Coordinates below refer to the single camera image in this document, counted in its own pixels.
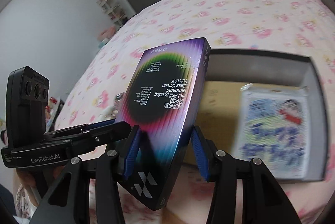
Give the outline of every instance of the purple box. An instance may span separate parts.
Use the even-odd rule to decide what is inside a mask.
[[[202,95],[210,46],[205,38],[148,49],[116,122],[142,129],[133,174],[121,185],[152,210],[164,207],[184,159]]]

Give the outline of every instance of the open box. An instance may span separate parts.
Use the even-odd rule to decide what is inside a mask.
[[[317,70],[309,57],[259,50],[213,49],[206,81],[308,87],[309,162],[303,181],[323,180],[328,151],[328,120]]]

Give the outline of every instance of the fabric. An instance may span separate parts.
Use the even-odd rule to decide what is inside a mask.
[[[31,203],[26,189],[20,184],[15,197],[16,215],[19,218],[30,220],[36,210],[36,206]]]
[[[14,218],[17,221],[18,224],[28,224],[30,222],[30,220],[27,219],[27,218],[21,218],[21,217],[17,217],[17,216],[14,216]]]
[[[123,215],[127,224],[160,223],[161,210],[152,211],[129,194],[118,184]],[[97,211],[95,206],[95,179],[89,185],[89,217],[90,224],[97,224]]]
[[[206,37],[213,49],[261,49],[311,56],[327,99],[330,129],[335,129],[334,19],[320,0],[160,1],[129,20],[101,49],[69,94],[56,129],[97,122],[115,95],[126,91],[146,49],[197,37]],[[332,130],[324,181],[282,185],[304,224],[313,222],[334,192],[334,138]],[[100,147],[82,158],[98,157],[103,152]],[[179,200],[175,202],[178,206],[169,202],[168,209],[185,223],[205,223],[212,188],[194,170],[183,168],[179,177],[183,179],[177,180],[175,189],[180,191],[174,190],[175,197],[170,198]],[[239,211],[241,195],[237,207]],[[147,223],[158,221],[154,218]]]

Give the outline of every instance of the wall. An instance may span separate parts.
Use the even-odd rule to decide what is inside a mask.
[[[0,13],[0,116],[8,75],[29,65],[50,80],[50,95],[66,98],[112,22],[97,0],[12,0]],[[12,190],[12,170],[0,164],[0,182]]]

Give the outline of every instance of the bedspread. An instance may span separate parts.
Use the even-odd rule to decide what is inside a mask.
[[[312,223],[335,189],[334,20],[334,14],[320,0],[162,0],[129,20],[101,49],[69,94],[56,129],[99,121],[99,114],[113,104],[114,96],[127,89],[148,48],[206,37],[214,49],[262,49],[311,56],[321,76],[332,129],[326,179],[282,187],[302,222]],[[103,150],[97,148],[83,158],[97,157]],[[205,223],[212,191],[213,186],[201,180],[197,171],[182,168],[167,207],[186,223]],[[238,195],[237,210],[241,202]]]

